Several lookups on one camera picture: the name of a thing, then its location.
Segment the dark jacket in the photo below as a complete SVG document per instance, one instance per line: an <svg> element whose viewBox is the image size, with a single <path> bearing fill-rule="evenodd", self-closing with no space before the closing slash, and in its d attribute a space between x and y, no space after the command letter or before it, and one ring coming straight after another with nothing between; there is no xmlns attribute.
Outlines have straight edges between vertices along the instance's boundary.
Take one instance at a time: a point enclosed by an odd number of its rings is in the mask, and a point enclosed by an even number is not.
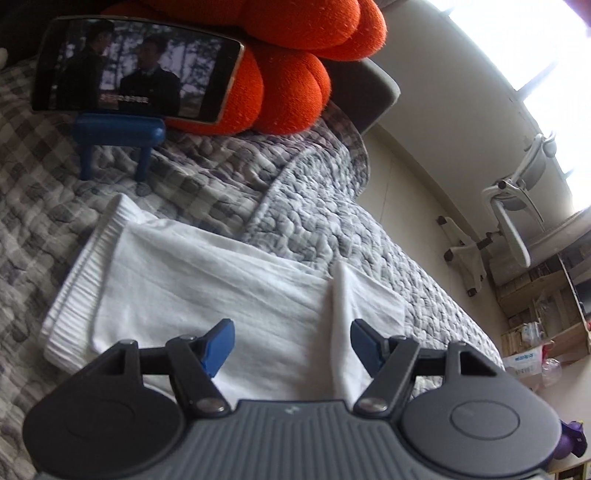
<svg viewBox="0 0 591 480"><path fill-rule="evenodd" d="M181 104L181 81L172 72L158 67L151 74L136 70L123 77L119 84L119 95L146 97L148 103L119 101L122 112L144 115L177 116Z"/></svg>
<svg viewBox="0 0 591 480"><path fill-rule="evenodd" d="M57 79L58 110L94 110L98 107L105 60L90 47L74 55Z"/></svg>

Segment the bookshelf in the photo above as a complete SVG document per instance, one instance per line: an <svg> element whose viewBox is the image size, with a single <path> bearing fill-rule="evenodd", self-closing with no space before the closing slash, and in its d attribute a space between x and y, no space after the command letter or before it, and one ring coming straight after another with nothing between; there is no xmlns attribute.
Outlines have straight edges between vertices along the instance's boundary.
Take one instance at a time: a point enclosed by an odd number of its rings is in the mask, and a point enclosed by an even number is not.
<svg viewBox="0 0 591 480"><path fill-rule="evenodd" d="M561 363L591 352L587 323L560 254L497 287L496 293L511 328L501 336L503 356L530 348L521 340L520 326L535 321L541 322L545 341L554 342L550 356Z"/></svg>

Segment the blue phone stand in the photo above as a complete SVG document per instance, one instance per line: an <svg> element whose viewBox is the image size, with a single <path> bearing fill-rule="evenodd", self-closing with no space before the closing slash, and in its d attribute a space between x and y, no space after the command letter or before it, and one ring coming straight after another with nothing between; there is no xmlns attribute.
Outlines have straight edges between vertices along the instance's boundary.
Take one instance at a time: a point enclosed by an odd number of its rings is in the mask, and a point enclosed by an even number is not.
<svg viewBox="0 0 591 480"><path fill-rule="evenodd" d="M150 168L152 147L162 143L166 126L161 118L114 113L81 113L74 122L72 136L80 146L80 179L92 178L92 147L138 147L135 181L144 181Z"/></svg>

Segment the checkered quilt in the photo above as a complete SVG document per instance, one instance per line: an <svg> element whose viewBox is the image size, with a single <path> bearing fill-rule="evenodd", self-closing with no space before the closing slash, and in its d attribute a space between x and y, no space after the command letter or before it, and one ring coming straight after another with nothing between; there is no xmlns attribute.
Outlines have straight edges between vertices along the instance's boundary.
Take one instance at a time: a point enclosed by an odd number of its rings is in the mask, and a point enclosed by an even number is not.
<svg viewBox="0 0 591 480"><path fill-rule="evenodd" d="M33 71L26 61L0 73L0 478L34 475L22 421L63 379L44 360L37 332L117 193L159 217L320 270L346 258L407 299L409 335L439 347L468 340L500 361L478 326L354 203L369 176L367 157L338 108L286 137L169 131L140 184L131 149L96 147L94 179L80 181L72 117L30 110Z"/></svg>

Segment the office chair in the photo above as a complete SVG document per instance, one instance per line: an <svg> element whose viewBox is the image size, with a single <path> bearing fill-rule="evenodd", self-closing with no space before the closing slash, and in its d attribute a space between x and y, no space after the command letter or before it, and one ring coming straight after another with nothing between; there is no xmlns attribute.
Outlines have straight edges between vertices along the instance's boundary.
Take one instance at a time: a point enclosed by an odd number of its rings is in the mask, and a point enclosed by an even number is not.
<svg viewBox="0 0 591 480"><path fill-rule="evenodd" d="M547 159L553 158L555 155L554 133L551 133L548 138L537 134L515 173L497 180L492 186L482 190L482 202L485 209L497 224L497 230L487 232L486 238L476 242L466 235L451 218L440 216L437 219L437 223L441 225L453 245L445 252L443 258L446 262L459 268L469 296L473 297L482 288L482 281L486 278L486 270L480 251L493 242L495 235L505 237L509 251L519 265L524 268L529 268L531 265L527 247L507 212L525 210L544 230L544 219L532 202L528 191L538 183L543 175Z"/></svg>

